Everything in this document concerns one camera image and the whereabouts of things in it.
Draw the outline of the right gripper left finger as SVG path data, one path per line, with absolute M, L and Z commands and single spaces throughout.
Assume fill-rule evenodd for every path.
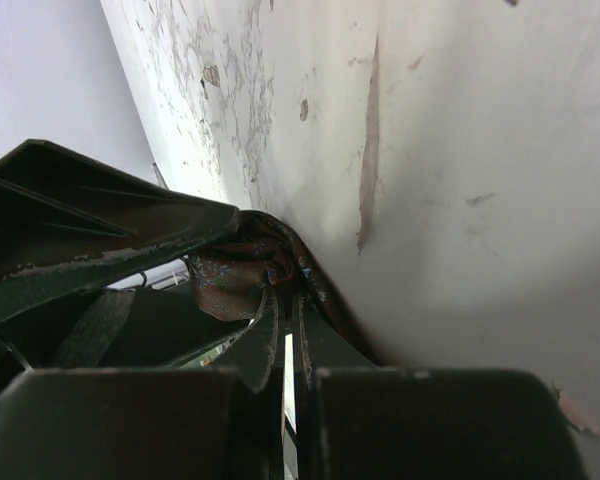
M 201 369 L 51 369 L 0 394 L 0 479 L 280 479 L 284 305 Z

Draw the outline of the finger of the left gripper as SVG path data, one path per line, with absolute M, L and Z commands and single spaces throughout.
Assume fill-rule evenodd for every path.
M 29 139 L 0 159 L 0 324 L 168 263 L 238 220 L 233 205 Z

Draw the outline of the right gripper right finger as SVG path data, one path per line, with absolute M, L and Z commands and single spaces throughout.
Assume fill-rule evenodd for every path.
M 294 383 L 303 479 L 582 479 L 545 385 L 511 370 L 370 362 L 294 299 Z

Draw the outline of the brown blue patterned tie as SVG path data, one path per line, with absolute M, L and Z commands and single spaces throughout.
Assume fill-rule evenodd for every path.
M 338 334 L 372 363 L 380 363 L 307 245 L 270 214 L 241 211 L 236 232 L 190 254 L 188 269 L 198 307 L 220 321 L 253 318 L 269 287 L 287 303 L 305 291 Z

